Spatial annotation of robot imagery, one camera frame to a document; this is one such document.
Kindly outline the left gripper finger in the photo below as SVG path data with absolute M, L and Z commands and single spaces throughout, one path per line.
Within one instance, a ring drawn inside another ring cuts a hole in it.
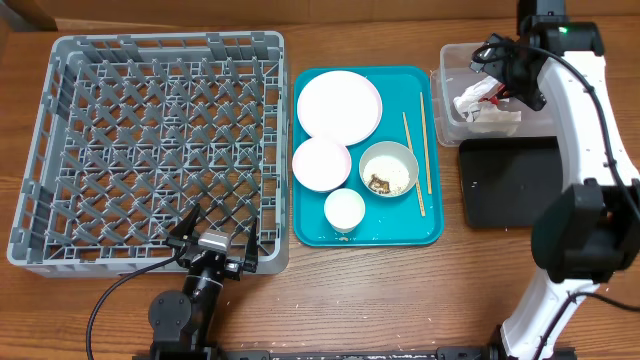
M 245 256 L 243 260 L 243 271 L 255 273 L 259 262 L 258 255 L 258 235 L 257 220 L 254 220 L 251 226 L 250 234 L 245 246 Z
M 170 232 L 166 239 L 167 246 L 185 246 L 196 244 L 198 237 L 194 235 L 200 216 L 201 206 L 196 204 Z

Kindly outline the red snack wrapper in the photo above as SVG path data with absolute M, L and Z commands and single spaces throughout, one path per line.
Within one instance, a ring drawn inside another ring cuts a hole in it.
M 487 94 L 479 99 L 480 102 L 489 102 L 494 105 L 498 105 L 502 100 L 509 99 L 510 93 L 504 84 L 497 85 L 494 89 L 490 90 Z

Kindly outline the white napkin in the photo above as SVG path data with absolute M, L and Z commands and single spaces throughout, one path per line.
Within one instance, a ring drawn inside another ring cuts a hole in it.
M 522 112 L 505 110 L 508 99 L 502 100 L 498 105 L 479 101 L 499 84 L 501 83 L 487 76 L 453 99 L 455 110 L 469 123 L 473 133 L 501 133 L 510 136 L 519 127 Z

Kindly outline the white cup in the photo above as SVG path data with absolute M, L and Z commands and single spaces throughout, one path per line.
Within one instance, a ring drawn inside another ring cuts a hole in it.
M 331 192 L 324 203 L 324 214 L 335 231 L 349 233 L 363 220 L 366 206 L 362 196 L 348 188 Z

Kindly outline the small white plate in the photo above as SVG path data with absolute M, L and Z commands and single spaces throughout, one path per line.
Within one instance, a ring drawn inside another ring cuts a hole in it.
M 352 167 L 348 149 L 322 137 L 304 141 L 292 158 L 293 174 L 305 188 L 328 192 L 346 181 Z

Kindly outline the grey bowl with food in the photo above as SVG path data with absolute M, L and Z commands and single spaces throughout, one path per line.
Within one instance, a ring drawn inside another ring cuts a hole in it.
M 419 164 L 407 146 L 382 141 L 362 154 L 359 174 L 370 192 L 379 197 L 395 198 L 403 196 L 418 183 Z

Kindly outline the large white plate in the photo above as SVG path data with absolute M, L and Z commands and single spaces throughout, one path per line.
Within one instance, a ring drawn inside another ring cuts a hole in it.
M 377 88 L 366 77 L 334 70 L 314 77 L 302 88 L 296 112 L 309 136 L 351 146 L 376 130 L 383 104 Z

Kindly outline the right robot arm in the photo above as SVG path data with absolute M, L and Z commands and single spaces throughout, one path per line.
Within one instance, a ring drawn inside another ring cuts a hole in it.
M 471 68 L 501 95 L 549 108 L 562 162 L 561 195 L 535 222 L 537 270 L 513 314 L 480 359 L 572 359 L 556 341 L 586 298 L 631 266 L 639 252 L 639 172 L 615 121 L 596 24 L 574 22 L 561 1 L 522 1 L 515 38 L 490 36 Z

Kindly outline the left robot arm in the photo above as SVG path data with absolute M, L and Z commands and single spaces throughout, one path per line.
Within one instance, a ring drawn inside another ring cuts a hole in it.
M 225 352 L 208 339 L 219 295 L 226 279 L 238 281 L 258 267 L 257 223 L 250 227 L 242 260 L 229 257 L 231 235 L 207 230 L 195 232 L 201 212 L 195 206 L 167 237 L 176 251 L 176 263 L 187 270 L 180 291 L 159 294 L 151 303 L 148 320 L 153 329 L 149 357 L 163 359 L 225 359 Z

